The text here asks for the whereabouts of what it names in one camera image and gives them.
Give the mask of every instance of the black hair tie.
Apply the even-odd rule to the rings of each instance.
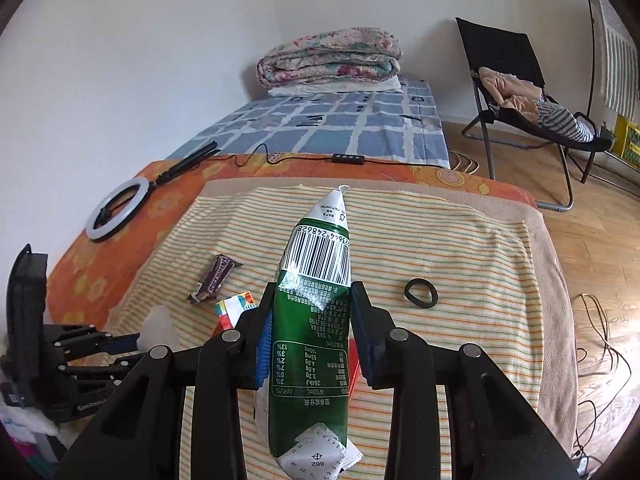
[[[426,301],[423,301],[423,300],[419,300],[418,298],[416,298],[410,292],[412,286],[417,285],[418,283],[420,283],[421,285],[426,285],[427,288],[429,289],[429,292],[431,293],[431,302],[430,303],[427,303]],[[415,306],[419,306],[420,308],[431,308],[436,303],[438,303],[438,291],[433,286],[433,283],[428,282],[427,280],[425,280],[423,278],[414,278],[409,283],[407,283],[404,286],[404,295]]]

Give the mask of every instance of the folding chair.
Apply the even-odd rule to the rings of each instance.
[[[546,100],[556,102],[550,95],[545,92],[545,80],[542,77],[540,65],[533,52],[533,47],[529,42],[526,34],[518,34],[501,30],[500,28],[485,27],[476,23],[467,22],[461,18],[456,18],[458,29],[462,37],[462,43],[465,47],[466,59],[471,69],[471,79],[474,84],[474,93],[476,96],[476,106],[478,107],[478,116],[471,121],[462,130],[462,135],[471,139],[484,140],[484,148],[486,150],[486,161],[489,168],[490,178],[495,178],[494,159],[491,153],[491,142],[514,146],[523,150],[537,150],[550,144],[557,144],[560,152],[560,161],[564,169],[564,177],[566,186],[569,191],[569,201],[567,204],[556,204],[549,202],[536,202],[539,208],[551,209],[554,211],[566,212],[574,206],[574,192],[571,187],[571,179],[566,164],[566,155],[569,149],[590,152],[592,160],[596,152],[605,152],[611,147],[611,141],[598,137],[598,128],[590,118],[581,112],[576,112],[574,117],[583,118],[591,124],[595,132],[595,137],[590,142],[576,142],[561,137],[552,131],[533,124],[520,115],[513,108],[500,108],[496,101],[491,97],[489,92],[482,86],[482,82],[478,77],[480,67],[487,67],[496,72],[513,74],[519,79],[530,81],[534,85],[539,86],[543,90],[543,96]],[[480,94],[487,104],[487,109],[482,108]],[[487,131],[487,124],[494,124],[495,121],[513,126],[523,132],[543,139],[542,144],[528,145],[517,142],[509,142],[501,139],[490,139]],[[482,127],[482,137],[473,136],[468,131],[477,123]]]

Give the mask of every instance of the metal bolt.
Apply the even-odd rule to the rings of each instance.
[[[169,349],[164,345],[154,346],[150,351],[149,355],[152,359],[162,359],[169,353]]]
[[[482,355],[480,347],[474,344],[465,345],[462,351],[467,357],[480,357]]]
[[[222,333],[222,341],[226,341],[227,343],[233,343],[238,341],[238,339],[240,339],[240,333],[238,330],[225,330]]]
[[[389,335],[394,341],[406,341],[409,339],[409,333],[404,328],[395,328],[389,332]]]

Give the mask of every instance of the wooden floor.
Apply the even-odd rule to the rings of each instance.
[[[484,144],[460,135],[460,125],[445,123],[447,143],[480,163],[477,174],[488,176]],[[479,128],[473,130],[481,134]],[[522,138],[498,133],[503,138]],[[566,202],[566,184],[557,146],[526,152],[492,144],[496,179],[530,191],[537,200]],[[610,342],[632,367],[632,377],[612,405],[598,418],[586,452],[604,460],[625,431],[640,404],[640,200],[595,179],[580,184],[578,170],[569,162],[574,176],[575,205],[567,213],[543,211],[546,226],[558,252],[562,272],[574,306],[576,343],[588,352],[578,364],[578,402],[591,399],[600,412],[629,377],[620,366],[607,375],[593,375],[610,367],[603,345],[589,324],[579,295],[597,296],[610,321]],[[592,310],[599,326],[597,314]],[[584,355],[578,352],[578,359]],[[593,420],[593,407],[578,407],[578,432]],[[580,441],[584,444],[591,428]]]

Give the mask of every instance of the white pillow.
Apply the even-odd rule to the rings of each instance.
[[[349,78],[344,81],[331,81],[330,83],[318,85],[298,83],[279,86],[271,88],[269,95],[271,97],[289,97],[292,95],[332,94],[334,92],[402,92],[402,87],[398,81],[398,76],[395,75],[390,79],[377,83]]]

